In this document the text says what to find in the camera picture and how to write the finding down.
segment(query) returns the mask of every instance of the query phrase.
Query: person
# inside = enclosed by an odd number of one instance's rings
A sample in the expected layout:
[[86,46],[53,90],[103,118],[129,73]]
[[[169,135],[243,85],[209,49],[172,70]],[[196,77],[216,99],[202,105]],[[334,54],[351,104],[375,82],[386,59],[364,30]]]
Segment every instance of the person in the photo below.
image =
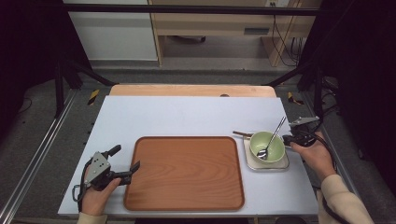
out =
[[[323,138],[321,132],[318,132],[317,136]],[[320,180],[321,190],[317,192],[319,223],[339,223],[334,216],[326,211],[323,200],[326,200],[326,204],[336,216],[348,223],[374,223],[362,201],[347,189],[341,176],[333,169],[332,157],[322,143],[316,141],[311,147],[290,143],[290,146],[303,157]],[[82,199],[78,224],[106,223],[107,216],[103,214],[106,202],[119,183],[120,179],[114,179],[102,191],[88,189]]]

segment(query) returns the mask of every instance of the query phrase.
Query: forearm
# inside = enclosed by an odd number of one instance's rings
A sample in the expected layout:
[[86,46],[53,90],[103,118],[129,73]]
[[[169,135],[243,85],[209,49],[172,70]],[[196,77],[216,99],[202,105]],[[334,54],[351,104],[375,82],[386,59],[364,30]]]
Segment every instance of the forearm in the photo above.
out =
[[[335,214],[349,223],[374,223],[370,218],[364,204],[345,186],[341,176],[327,176],[321,185],[321,192],[327,201],[327,205]],[[337,223],[323,209],[321,195],[318,195],[319,223]]]
[[84,213],[79,213],[77,224],[106,224],[107,216],[89,216]]

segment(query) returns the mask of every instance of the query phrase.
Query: wall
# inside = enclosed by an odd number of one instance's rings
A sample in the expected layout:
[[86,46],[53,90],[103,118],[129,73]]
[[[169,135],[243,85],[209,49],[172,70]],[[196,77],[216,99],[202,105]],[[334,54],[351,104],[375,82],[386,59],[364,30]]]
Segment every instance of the wall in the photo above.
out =
[[[64,0],[146,5],[146,0]],[[69,12],[90,61],[157,61],[148,13]]]

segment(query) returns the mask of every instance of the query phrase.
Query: white tabletop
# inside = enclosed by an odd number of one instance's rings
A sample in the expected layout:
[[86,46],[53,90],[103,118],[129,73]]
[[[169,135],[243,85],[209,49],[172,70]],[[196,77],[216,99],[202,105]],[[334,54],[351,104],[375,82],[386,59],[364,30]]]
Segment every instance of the white tabletop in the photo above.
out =
[[[286,116],[279,98],[107,96],[92,129],[58,213],[76,216],[78,206],[72,188],[79,184],[84,164],[96,151],[115,145],[122,150],[110,157],[111,170],[129,170],[134,143],[143,136],[231,136],[235,139],[245,192],[245,204],[237,211],[144,212],[123,206],[125,186],[110,197],[105,213],[116,217],[262,217],[315,215],[318,204],[305,168],[297,153],[287,150],[290,167],[283,172],[253,171],[247,165],[244,143],[233,131],[274,131]],[[279,135],[290,133],[288,123]]]

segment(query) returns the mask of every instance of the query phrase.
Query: floor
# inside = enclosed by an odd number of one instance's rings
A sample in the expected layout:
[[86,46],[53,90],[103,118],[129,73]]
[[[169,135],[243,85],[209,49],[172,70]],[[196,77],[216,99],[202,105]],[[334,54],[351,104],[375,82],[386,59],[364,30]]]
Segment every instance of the floor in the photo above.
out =
[[[246,84],[261,85],[286,74],[293,66],[287,54],[282,57],[285,65],[272,67],[258,37],[208,37],[205,43],[194,39],[170,37],[167,39],[163,65],[136,63],[134,69],[114,69],[101,64],[96,72],[120,83],[184,83],[184,84]],[[74,223],[73,218],[59,217],[57,210],[69,184],[79,156],[84,149],[109,88],[82,75],[84,86],[79,91],[66,91],[73,95],[73,102],[66,114],[62,127],[57,130],[49,150],[43,156],[31,186],[15,214],[15,223]],[[298,92],[292,78],[276,87],[276,94],[282,99],[289,120],[312,116],[312,91]],[[92,90],[100,93],[93,105],[87,105]],[[290,103],[288,93],[304,105]],[[0,170],[6,171],[0,177],[0,206],[7,203],[13,190],[29,167],[30,160],[42,146],[47,130],[54,121],[54,83],[49,81],[33,87],[25,94],[25,105],[14,120],[8,136],[0,142]],[[332,97],[324,98],[325,106],[335,104]],[[351,180],[351,189],[366,205],[375,223],[396,223],[396,200],[382,181],[375,166],[359,159],[356,146],[350,137],[342,117],[336,110],[329,113],[322,126],[328,141],[336,151],[339,165]],[[307,168],[313,183],[317,180]],[[306,217],[316,223],[314,217]],[[108,223],[126,223],[124,219],[110,219]],[[274,223],[272,217],[260,218],[260,223]]]

